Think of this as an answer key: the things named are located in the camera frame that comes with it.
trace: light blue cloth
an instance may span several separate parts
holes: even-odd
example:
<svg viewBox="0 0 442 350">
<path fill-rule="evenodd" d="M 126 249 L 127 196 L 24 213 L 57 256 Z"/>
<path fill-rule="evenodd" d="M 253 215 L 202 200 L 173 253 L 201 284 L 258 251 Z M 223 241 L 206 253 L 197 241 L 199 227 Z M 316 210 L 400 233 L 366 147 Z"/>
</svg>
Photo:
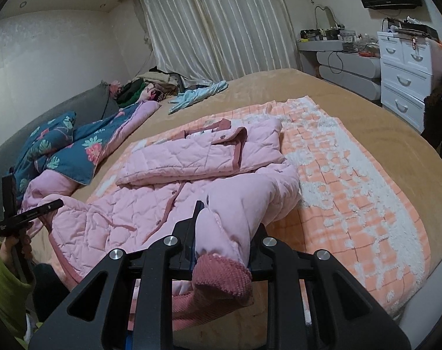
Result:
<svg viewBox="0 0 442 350">
<path fill-rule="evenodd" d="M 203 101 L 206 98 L 217 94 L 218 92 L 224 91 L 227 88 L 227 81 L 223 80 L 217 84 L 213 84 L 211 87 L 198 88 L 197 90 L 188 90 L 184 93 L 179 93 L 175 99 L 170 100 L 171 104 L 176 104 L 171 109 L 169 109 L 168 114 L 173 114 L 183 108 L 194 105 L 197 102 Z"/>
</svg>

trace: human hand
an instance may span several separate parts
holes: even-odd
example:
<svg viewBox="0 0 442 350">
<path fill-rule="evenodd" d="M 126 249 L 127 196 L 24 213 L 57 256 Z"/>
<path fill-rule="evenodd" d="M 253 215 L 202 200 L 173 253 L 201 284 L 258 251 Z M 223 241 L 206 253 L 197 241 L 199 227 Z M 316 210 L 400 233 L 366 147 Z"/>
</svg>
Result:
<svg viewBox="0 0 442 350">
<path fill-rule="evenodd" d="M 22 243 L 22 254 L 24 254 L 25 259 L 32 259 L 31 255 L 31 238 L 27 235 L 27 229 L 20 231 L 18 237 L 6 237 L 2 242 L 0 248 L 0 258 L 5 266 L 8 268 L 12 274 L 15 275 L 14 261 L 12 259 L 12 248 L 19 242 Z"/>
</svg>

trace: green cloth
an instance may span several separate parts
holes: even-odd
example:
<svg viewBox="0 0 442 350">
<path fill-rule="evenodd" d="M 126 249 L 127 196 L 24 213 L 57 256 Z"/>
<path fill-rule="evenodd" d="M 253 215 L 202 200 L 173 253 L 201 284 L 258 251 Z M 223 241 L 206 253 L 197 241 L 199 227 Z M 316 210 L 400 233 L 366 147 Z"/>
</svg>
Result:
<svg viewBox="0 0 442 350">
<path fill-rule="evenodd" d="M 140 89 L 135 92 L 130 99 L 128 99 L 126 102 L 122 102 L 121 104 L 118 104 L 120 108 L 127 108 L 128 106 L 131 106 L 132 104 L 135 104 L 138 99 L 140 98 L 140 95 L 142 94 L 145 87 L 148 85 L 148 83 L 142 83 L 142 86 Z"/>
<path fill-rule="evenodd" d="M 32 285 L 19 281 L 0 257 L 0 319 L 25 349 L 27 344 L 21 339 L 27 331 L 25 303 L 32 289 Z"/>
<path fill-rule="evenodd" d="M 136 81 L 131 81 L 130 83 L 124 85 L 121 89 L 121 92 L 119 92 L 115 102 L 117 102 L 117 104 L 119 105 L 129 100 L 133 96 L 133 94 L 137 92 L 138 89 L 142 86 L 143 82 L 143 79 L 137 79 Z"/>
</svg>

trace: orange checkered blanket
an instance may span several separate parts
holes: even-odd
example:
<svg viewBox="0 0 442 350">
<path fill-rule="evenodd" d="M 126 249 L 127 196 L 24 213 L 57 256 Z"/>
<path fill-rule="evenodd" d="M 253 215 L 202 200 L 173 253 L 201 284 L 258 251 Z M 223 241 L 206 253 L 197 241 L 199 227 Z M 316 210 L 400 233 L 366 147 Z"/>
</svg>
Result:
<svg viewBox="0 0 442 350">
<path fill-rule="evenodd" d="M 117 188 L 117 173 L 136 148 L 169 140 L 181 130 L 201 129 L 221 118 L 236 127 L 272 116 L 283 123 L 281 152 L 297 166 L 303 194 L 279 225 L 303 233 L 303 248 L 297 250 L 329 250 L 390 314 L 396 312 L 428 276 L 430 248 L 425 228 L 381 165 L 339 119 L 329 117 L 309 97 L 215 114 L 134 142 L 88 202 Z M 287 236 L 280 239 L 288 242 Z"/>
</svg>

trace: black metal bracket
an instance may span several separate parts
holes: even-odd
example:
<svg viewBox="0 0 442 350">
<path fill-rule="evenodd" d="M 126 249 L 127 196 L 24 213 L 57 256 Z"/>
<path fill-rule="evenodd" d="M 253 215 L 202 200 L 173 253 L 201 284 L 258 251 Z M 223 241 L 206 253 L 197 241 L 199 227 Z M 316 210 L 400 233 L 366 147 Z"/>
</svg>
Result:
<svg viewBox="0 0 442 350">
<path fill-rule="evenodd" d="M 64 205 L 61 199 L 54 200 L 49 204 L 38 206 L 17 214 L 17 184 L 13 169 L 2 178 L 2 203 L 4 208 L 4 219 L 0 222 L 0 237 L 18 237 L 20 231 L 26 229 L 30 221 L 39 218 L 45 214 L 53 212 Z M 12 259 L 17 278 L 24 283 L 32 283 L 34 280 L 30 266 L 22 254 L 22 244 L 18 242 L 12 248 Z"/>
<path fill-rule="evenodd" d="M 29 349 L 124 349 L 135 279 L 141 283 L 132 350 L 172 349 L 171 283 L 191 280 L 195 222 L 203 208 L 197 202 L 192 218 L 147 250 L 112 250 L 51 314 Z M 330 252 L 295 251 L 269 237 L 261 224 L 248 267 L 253 281 L 268 280 L 268 350 L 411 349 L 391 317 Z"/>
</svg>

